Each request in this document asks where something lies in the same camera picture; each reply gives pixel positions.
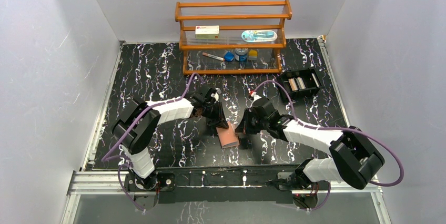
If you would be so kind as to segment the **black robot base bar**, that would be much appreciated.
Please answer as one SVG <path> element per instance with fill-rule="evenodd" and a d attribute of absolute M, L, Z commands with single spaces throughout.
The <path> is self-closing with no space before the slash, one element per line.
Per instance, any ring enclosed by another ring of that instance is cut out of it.
<path fill-rule="evenodd" d="M 269 181 L 279 173 L 290 174 L 296 165 L 253 165 L 220 167 L 163 167 L 159 175 L 173 175 L 173 190 L 163 189 L 159 203 L 193 201 L 291 203 L 292 193 L 282 191 Z"/>

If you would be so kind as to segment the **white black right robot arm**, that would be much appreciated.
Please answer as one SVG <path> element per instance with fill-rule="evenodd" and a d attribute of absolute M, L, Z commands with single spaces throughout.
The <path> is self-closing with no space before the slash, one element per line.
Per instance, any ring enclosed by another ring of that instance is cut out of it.
<path fill-rule="evenodd" d="M 266 97 L 255 99 L 244 111 L 235 133 L 255 135 L 267 131 L 273 138 L 312 147 L 327 154 L 324 159 L 307 159 L 287 178 L 277 181 L 310 189 L 320 181 L 344 181 L 363 189 L 383 167 L 385 159 L 371 141 L 352 129 L 327 130 L 292 115 L 281 114 Z"/>

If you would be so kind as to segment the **brown leather card holder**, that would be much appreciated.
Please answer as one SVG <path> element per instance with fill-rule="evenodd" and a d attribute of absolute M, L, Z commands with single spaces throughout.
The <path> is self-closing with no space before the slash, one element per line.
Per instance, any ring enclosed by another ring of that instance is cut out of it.
<path fill-rule="evenodd" d="M 228 122 L 228 128 L 216 128 L 216 131 L 222 149 L 239 146 L 240 142 L 231 122 Z"/>

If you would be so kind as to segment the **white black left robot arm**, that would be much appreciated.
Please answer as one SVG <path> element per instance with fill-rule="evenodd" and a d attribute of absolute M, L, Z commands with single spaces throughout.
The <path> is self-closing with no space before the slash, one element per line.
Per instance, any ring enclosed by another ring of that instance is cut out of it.
<path fill-rule="evenodd" d="M 112 134 L 129 158 L 130 169 L 143 190 L 152 190 L 157 184 L 155 165 L 148 145 L 161 124 L 194 117 L 205 117 L 211 128 L 228 129 L 218 91 L 207 85 L 178 98 L 164 101 L 132 101 L 124 117 L 119 119 Z"/>

